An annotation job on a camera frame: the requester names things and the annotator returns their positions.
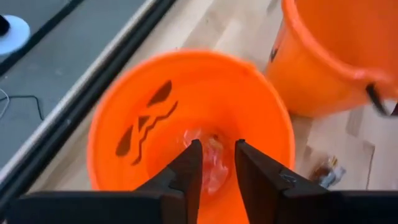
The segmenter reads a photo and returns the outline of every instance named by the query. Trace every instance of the black strip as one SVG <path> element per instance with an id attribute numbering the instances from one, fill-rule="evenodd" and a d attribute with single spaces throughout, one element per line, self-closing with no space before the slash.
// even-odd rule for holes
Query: black strip
<path id="1" fill-rule="evenodd" d="M 62 111 L 42 139 L 35 144 L 0 185 L 0 221 L 9 203 L 24 194 L 48 166 L 82 119 L 93 108 L 131 55 L 143 43 L 175 0 L 156 0 L 135 28 L 130 31 L 111 55 L 93 74 L 70 105 Z"/>
<path id="2" fill-rule="evenodd" d="M 271 54 L 269 55 L 269 59 L 271 60 L 271 62 L 274 61 L 275 56 L 276 56 L 277 53 L 278 53 L 278 48 L 271 50 Z"/>
<path id="3" fill-rule="evenodd" d="M 4 16 L 0 15 L 0 37 L 6 35 L 9 29 L 10 23 Z"/>
<path id="4" fill-rule="evenodd" d="M 366 87 L 366 92 L 368 93 L 369 99 L 372 101 L 377 112 L 379 112 L 383 116 L 398 116 L 398 104 L 396 104 L 396 107 L 394 108 L 392 113 L 387 112 L 382 103 L 379 93 L 376 91 L 374 83 L 371 83 Z"/>
<path id="5" fill-rule="evenodd" d="M 55 16 L 47 21 L 35 34 L 33 34 L 23 48 L 10 54 L 0 63 L 0 77 L 4 75 L 19 59 L 25 56 L 32 48 L 39 43 L 55 26 L 57 26 L 65 17 L 76 9 L 84 0 L 71 0 Z"/>

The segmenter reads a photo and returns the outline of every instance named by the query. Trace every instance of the bucket handle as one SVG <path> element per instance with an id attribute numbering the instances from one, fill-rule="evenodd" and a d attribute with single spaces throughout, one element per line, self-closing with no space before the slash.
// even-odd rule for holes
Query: bucket handle
<path id="1" fill-rule="evenodd" d="M 372 101 L 374 107 L 376 107 L 377 112 L 383 116 L 398 116 L 398 103 L 391 113 L 388 112 L 381 101 L 380 94 L 376 91 L 374 86 L 374 83 L 368 84 L 366 87 L 366 92 L 368 93 L 369 99 Z"/>

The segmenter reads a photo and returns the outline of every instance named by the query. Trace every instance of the wooden floor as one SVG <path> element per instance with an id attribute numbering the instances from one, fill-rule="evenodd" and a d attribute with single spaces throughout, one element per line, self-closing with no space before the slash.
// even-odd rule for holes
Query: wooden floor
<path id="1" fill-rule="evenodd" d="M 162 52 L 214 49 L 265 69 L 282 20 L 278 0 L 178 0 L 125 69 Z M 86 171 L 91 112 L 31 191 L 90 190 Z M 333 189 L 398 189 L 398 119 L 380 118 L 371 106 L 322 119 L 292 116 L 296 169 L 303 176 L 325 155 L 347 170 Z"/>

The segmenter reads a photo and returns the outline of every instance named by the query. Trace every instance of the orange bucket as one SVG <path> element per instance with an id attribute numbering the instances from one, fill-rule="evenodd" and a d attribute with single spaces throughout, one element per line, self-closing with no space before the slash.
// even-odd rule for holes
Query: orange bucket
<path id="1" fill-rule="evenodd" d="M 398 98 L 398 1 L 283 0 L 282 8 L 266 75 L 289 111 L 320 116 L 369 99 L 382 110 L 377 96 Z"/>
<path id="2" fill-rule="evenodd" d="M 271 84 L 238 59 L 183 51 L 140 64 L 106 92 L 88 141 L 91 184 L 134 190 L 192 139 L 203 145 L 199 223 L 248 222 L 234 167 L 237 139 L 294 167 L 290 119 Z"/>

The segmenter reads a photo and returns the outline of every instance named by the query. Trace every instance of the gray mat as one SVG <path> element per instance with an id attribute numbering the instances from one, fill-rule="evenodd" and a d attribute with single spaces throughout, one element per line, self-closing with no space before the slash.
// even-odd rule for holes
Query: gray mat
<path id="1" fill-rule="evenodd" d="M 29 6 L 33 4 L 30 2 L 41 7 Z M 23 17 L 34 32 L 66 2 L 1 1 L 0 14 Z M 143 2 L 86 0 L 2 77 L 0 88 L 9 95 L 37 96 L 44 116 L 49 114 Z M 11 100 L 0 120 L 0 167 L 40 123 L 33 99 Z"/>

